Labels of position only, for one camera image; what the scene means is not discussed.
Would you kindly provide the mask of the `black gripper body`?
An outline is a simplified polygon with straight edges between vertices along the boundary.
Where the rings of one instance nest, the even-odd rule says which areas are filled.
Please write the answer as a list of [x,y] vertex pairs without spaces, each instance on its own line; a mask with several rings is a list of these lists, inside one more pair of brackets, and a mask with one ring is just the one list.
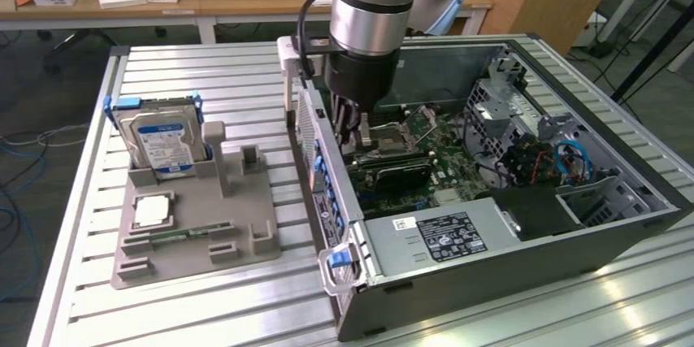
[[325,81],[329,89],[370,111],[390,93],[401,50],[383,56],[367,56],[350,51],[327,56]]

